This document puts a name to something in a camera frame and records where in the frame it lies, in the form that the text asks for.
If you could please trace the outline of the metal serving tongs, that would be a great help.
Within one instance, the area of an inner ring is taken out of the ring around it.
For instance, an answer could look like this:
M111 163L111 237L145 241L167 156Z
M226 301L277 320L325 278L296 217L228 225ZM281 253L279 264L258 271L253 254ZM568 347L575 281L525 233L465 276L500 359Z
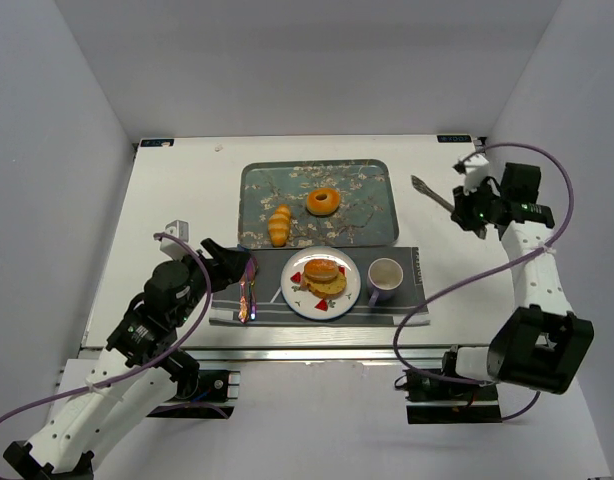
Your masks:
M427 196L449 213L452 213L454 211L454 206L449 201L444 199L441 195L433 191L422 179L415 175L411 175L410 178L411 184L417 192L421 193L424 196Z

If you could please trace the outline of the round sesame bun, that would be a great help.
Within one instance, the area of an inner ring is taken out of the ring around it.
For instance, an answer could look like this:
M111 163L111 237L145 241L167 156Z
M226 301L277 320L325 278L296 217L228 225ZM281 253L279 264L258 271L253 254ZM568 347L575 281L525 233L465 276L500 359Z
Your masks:
M315 258L304 265L304 275L314 281L327 283L335 280L340 273L339 266L334 260Z

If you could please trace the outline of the brown bread slice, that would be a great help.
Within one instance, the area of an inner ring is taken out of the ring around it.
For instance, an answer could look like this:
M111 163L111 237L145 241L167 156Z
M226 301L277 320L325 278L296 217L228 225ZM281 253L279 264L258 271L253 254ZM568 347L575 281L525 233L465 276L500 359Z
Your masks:
M338 297L343 293L347 286L347 280L341 272L338 272L331 281L324 282L315 281L304 275L301 286L318 298L329 299Z

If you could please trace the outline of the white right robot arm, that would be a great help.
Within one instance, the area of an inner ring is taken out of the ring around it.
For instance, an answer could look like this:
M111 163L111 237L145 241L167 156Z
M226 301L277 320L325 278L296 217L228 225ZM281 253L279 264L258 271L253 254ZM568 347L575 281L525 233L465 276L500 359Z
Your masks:
M465 231L493 225L509 261L514 310L486 347L454 346L443 356L443 373L479 382L510 383L562 394L570 386L591 342L590 321L576 316L547 243L555 221L537 202L541 171L509 163L501 180L476 155L456 165L464 174L454 188L452 220Z

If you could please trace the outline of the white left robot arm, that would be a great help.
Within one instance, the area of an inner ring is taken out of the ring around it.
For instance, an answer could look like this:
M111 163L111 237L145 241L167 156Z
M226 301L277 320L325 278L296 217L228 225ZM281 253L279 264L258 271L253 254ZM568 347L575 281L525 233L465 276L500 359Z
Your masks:
M83 387L31 438L12 442L5 461L23 479L90 479L111 449L166 401L199 408L208 375L180 347L177 331L198 305L237 283L251 256L211 239L199 251L159 235L168 260L159 264L128 305Z

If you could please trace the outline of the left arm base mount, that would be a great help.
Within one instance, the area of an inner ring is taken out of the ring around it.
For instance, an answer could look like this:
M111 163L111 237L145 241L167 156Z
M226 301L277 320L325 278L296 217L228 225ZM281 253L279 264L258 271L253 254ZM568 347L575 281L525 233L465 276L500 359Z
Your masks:
M239 396L241 372L229 366L202 366L177 350L156 365L167 374L173 395L148 418L228 419Z

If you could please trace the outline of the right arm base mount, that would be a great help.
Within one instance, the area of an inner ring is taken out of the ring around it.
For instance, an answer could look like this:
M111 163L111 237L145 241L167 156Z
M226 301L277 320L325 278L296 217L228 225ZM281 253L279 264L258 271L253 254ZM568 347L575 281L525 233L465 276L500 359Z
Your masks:
M488 372L488 349L454 345L437 369L419 367L402 354L404 373L394 388L405 394L411 425L499 424L496 381Z

